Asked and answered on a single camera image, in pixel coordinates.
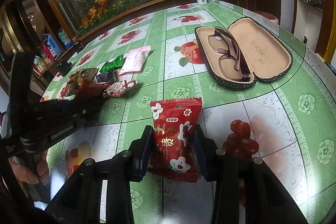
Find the apple print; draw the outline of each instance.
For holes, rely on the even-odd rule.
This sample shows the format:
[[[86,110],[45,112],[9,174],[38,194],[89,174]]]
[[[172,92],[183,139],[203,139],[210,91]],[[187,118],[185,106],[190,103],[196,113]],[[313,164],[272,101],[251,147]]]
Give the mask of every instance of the apple print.
[[[182,67],[189,62],[192,64],[204,64],[201,51],[194,41],[187,42],[181,47],[175,47],[174,51],[179,51],[184,56],[178,62]]]
[[[109,31],[103,33],[98,40],[102,40],[104,37],[107,37],[107,35],[109,34]]]
[[[177,7],[177,8],[178,9],[189,9],[190,7],[189,7],[188,4],[183,4],[183,5],[181,5],[181,6]]]
[[[135,36],[136,33],[137,33],[136,31],[131,31],[131,32],[123,35],[121,37],[121,42],[119,42],[118,45],[119,44],[124,44],[126,42],[129,42]]]
[[[189,22],[189,21],[195,21],[199,19],[202,19],[202,17],[201,16],[181,16],[181,17],[174,18],[173,20],[181,21],[181,22]]]
[[[129,26],[134,25],[136,23],[139,23],[139,22],[143,21],[144,19],[145,19],[144,17],[136,17],[133,20],[131,20],[131,23],[129,24]]]
[[[80,66],[80,65],[83,65],[87,60],[89,60],[90,57],[93,55],[94,52],[95,52],[95,51],[91,51],[91,52],[88,53],[86,56],[84,56],[84,57],[81,59],[81,61],[79,62],[79,64],[77,65],[77,67]]]

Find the green leaf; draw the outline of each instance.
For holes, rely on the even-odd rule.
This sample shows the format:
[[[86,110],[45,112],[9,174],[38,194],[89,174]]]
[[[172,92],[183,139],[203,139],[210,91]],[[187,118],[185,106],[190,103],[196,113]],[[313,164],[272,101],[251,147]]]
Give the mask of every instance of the green leaf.
[[[179,47],[179,46],[176,46],[176,47],[174,48],[174,51],[176,51],[176,52],[183,51],[183,50],[184,50],[184,48]]]
[[[178,63],[180,64],[181,67],[184,67],[185,65],[187,65],[187,63],[189,63],[190,61],[190,57],[182,57]]]

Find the plastic tablecloth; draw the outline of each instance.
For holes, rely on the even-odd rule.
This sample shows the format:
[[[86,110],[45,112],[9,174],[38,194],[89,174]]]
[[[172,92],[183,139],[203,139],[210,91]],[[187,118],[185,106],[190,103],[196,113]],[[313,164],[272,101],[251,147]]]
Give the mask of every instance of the plastic tablecloth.
[[[250,88],[233,90],[212,79],[197,49],[188,57],[179,47],[189,46],[197,26],[228,27],[245,16],[279,38],[291,51],[293,66],[275,82],[257,82]],[[139,138],[145,125],[153,125],[150,101],[201,97],[198,123],[208,138],[221,148],[232,133],[233,120],[248,122],[251,138],[259,144],[255,156],[273,170],[308,222],[318,223],[325,217],[336,199],[336,78],[312,50],[263,16],[210,0],[204,6],[188,4],[160,10],[109,30],[69,60],[73,63],[70,73],[100,68],[106,61],[146,45],[151,46],[151,52],[141,72],[121,78],[137,79],[138,88],[124,97],[106,100],[89,126],[48,150],[52,196],[66,180],[67,151],[75,155],[71,152],[87,141],[92,158],[110,159]],[[63,99],[60,92],[67,78],[58,74],[44,99]],[[105,220],[106,186],[105,181],[101,222]],[[130,186],[137,224],[210,223],[215,183],[201,176],[193,184],[147,173],[142,182]],[[244,223],[244,208],[240,209]]]

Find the red fruit print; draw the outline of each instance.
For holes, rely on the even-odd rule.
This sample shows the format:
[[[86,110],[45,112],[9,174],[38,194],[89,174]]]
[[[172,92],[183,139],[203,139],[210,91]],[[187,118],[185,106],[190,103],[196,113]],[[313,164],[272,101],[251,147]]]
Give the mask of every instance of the red fruit print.
[[[179,64],[182,67],[189,62],[193,64],[204,64],[200,49],[193,41],[187,42],[181,47],[175,47],[174,51],[179,51],[184,56],[179,60]]]
[[[233,133],[226,138],[223,149],[236,159],[250,160],[259,150],[259,144],[250,139],[250,125],[241,120],[234,120],[230,124],[230,129]]]
[[[188,4],[183,4],[183,5],[181,5],[181,6],[177,7],[177,8],[178,9],[189,9],[190,7],[189,7]]]
[[[107,35],[109,34],[110,31],[107,31],[105,33],[103,33],[98,40],[102,40],[104,37],[107,37]]]
[[[136,24],[136,23],[139,23],[139,22],[141,22],[141,21],[143,21],[143,20],[144,20],[144,17],[137,17],[137,18],[134,18],[133,20],[131,20],[131,23],[129,24],[129,26],[134,25],[134,24]]]
[[[81,61],[79,62],[79,64],[77,65],[80,66],[80,65],[83,65],[87,60],[89,60],[91,58],[91,56],[93,55],[95,51],[91,51],[90,53],[88,53],[86,56],[84,56]]]
[[[119,42],[118,45],[119,44],[124,44],[126,42],[129,42],[135,36],[136,33],[137,33],[136,31],[131,31],[131,32],[123,35],[121,37],[121,42]]]
[[[178,18],[174,18],[173,20],[181,21],[181,22],[189,22],[189,21],[195,21],[199,19],[202,19],[202,17],[201,16],[181,16]]]

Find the plastic bag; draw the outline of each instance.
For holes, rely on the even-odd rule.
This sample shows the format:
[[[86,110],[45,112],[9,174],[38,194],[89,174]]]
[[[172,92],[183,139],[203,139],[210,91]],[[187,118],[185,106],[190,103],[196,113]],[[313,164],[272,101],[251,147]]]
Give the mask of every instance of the plastic bag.
[[[191,142],[202,108],[201,98],[151,102],[154,146],[148,171],[170,179],[196,182]]]

